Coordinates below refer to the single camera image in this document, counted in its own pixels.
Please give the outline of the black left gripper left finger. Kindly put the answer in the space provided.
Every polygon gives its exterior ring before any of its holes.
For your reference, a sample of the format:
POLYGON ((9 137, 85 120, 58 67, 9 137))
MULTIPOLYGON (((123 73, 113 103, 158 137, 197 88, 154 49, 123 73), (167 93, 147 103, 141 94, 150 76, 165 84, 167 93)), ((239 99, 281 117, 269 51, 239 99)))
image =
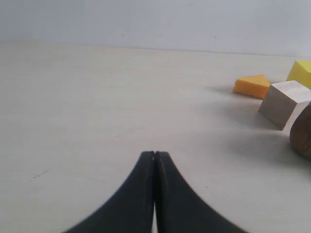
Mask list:
POLYGON ((68 233, 150 233, 153 225, 155 153, 144 151, 121 187, 68 233))

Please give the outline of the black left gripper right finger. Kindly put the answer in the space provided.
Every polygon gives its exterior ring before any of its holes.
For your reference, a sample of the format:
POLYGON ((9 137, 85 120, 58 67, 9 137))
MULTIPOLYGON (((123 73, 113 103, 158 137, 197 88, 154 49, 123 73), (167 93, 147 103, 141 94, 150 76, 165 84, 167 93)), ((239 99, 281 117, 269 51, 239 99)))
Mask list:
POLYGON ((169 153, 155 153, 154 198, 159 233, 243 233, 188 185, 169 153))

